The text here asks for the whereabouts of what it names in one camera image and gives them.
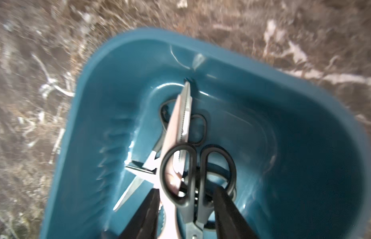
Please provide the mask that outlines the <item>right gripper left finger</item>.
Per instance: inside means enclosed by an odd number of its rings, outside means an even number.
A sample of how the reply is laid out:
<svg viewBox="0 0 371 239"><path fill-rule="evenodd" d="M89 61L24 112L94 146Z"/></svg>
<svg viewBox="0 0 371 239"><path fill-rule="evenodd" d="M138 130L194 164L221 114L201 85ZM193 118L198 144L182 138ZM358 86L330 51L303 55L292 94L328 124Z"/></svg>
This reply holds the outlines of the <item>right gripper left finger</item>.
<svg viewBox="0 0 371 239"><path fill-rule="evenodd" d="M118 238L156 239L159 203L159 190L152 189Z"/></svg>

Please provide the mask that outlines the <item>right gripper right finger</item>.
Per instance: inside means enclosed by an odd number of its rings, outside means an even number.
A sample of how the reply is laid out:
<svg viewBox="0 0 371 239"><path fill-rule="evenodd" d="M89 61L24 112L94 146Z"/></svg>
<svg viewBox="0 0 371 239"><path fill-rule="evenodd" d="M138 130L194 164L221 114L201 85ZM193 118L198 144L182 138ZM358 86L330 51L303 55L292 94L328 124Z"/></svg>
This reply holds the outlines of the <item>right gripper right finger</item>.
<svg viewBox="0 0 371 239"><path fill-rule="evenodd" d="M221 186L214 190L213 206L218 239L258 239Z"/></svg>

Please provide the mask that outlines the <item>small grey handled scissors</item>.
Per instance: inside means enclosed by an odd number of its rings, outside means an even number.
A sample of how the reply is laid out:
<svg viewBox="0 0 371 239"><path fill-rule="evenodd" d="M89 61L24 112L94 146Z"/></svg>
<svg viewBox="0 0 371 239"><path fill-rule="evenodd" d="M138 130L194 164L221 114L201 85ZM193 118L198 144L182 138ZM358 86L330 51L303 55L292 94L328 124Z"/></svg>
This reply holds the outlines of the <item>small grey handled scissors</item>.
<svg viewBox="0 0 371 239"><path fill-rule="evenodd" d="M156 154L161 151L163 141L164 141L165 135L166 135L166 129L167 129L167 126L168 126L168 123L169 123L169 120L167 120L165 118L165 114L167 113L167 106L168 106L168 104L170 104L172 102L175 102L175 101L176 101L176 99L168 100L168 101L166 101L166 102L164 102L160 105L159 118L160 118L160 122L162 124L162 132L161 132L160 138L157 140L156 144L154 145L154 147L153 147L150 155L148 156L147 160L145 161L145 163L142 164L141 166L139 166L140 168L145 168L147 170L155 170L156 169L156 163L158 162L158 158L156 158ZM195 119L195 118L200 118L203 122L203 125L204 125L203 136L202 136L202 139L200 141L198 141L198 142L190 141L190 143L192 145L194 145L195 147L199 147L202 144L204 144L204 142L206 140L207 121L206 121L205 117L203 115L200 115L200 114L194 114L194 115L191 115L191 117L190 117L191 120ZM135 161L134 164L135 165L140 165L141 162ZM142 182L143 182L143 179L139 178L138 176L135 176L132 183L127 187L125 192L122 194L122 196L120 197L120 199L118 200L118 202L114 206L114 208L113 208L114 212L118 211L122 207L122 205L124 203L126 203L126 201L131 197L131 195L139 188L139 186L142 184Z"/></svg>

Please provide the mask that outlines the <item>black handled silver scissors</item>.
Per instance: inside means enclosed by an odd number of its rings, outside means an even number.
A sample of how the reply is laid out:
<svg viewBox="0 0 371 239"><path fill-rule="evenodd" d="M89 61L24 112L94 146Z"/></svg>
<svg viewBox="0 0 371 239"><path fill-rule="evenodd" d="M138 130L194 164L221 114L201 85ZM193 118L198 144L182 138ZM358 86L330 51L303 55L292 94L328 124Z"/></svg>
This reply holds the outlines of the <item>black handled silver scissors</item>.
<svg viewBox="0 0 371 239"><path fill-rule="evenodd" d="M174 194L165 181L166 165L170 156L177 151L186 151L189 154L188 181L184 197ZM219 145L209 144L200 153L197 153L196 148L191 143L176 144L165 154L160 166L158 175L162 190L180 212L185 223L185 237L187 239L202 239L204 229L215 229L215 224L208 221L214 211L213 201L211 200L213 194L206 190L207 174L218 174L216 170L207 171L208 157L214 152L221 154L229 166L230 176L224 176L227 181L227 186L224 189L228 196L235 200L237 197L236 166L228 151Z"/></svg>

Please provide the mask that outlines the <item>pink scissors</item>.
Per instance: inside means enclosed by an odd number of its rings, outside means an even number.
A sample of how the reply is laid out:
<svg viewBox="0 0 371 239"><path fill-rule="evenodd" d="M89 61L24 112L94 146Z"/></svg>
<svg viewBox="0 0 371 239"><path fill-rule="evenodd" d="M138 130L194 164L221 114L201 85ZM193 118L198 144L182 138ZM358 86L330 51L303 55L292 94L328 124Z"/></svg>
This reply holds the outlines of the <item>pink scissors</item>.
<svg viewBox="0 0 371 239"><path fill-rule="evenodd" d="M166 130L166 136L162 146L160 160L162 160L167 152L179 143L188 141L189 125L191 116L192 97L189 81L184 82L184 88L178 95L169 124ZM181 179L185 168L185 153L175 152L170 155L165 167L164 181L171 193L178 195ZM164 222L161 228L159 239L180 239L180 232L178 229L176 206L165 195L160 192L160 200L164 209Z"/></svg>

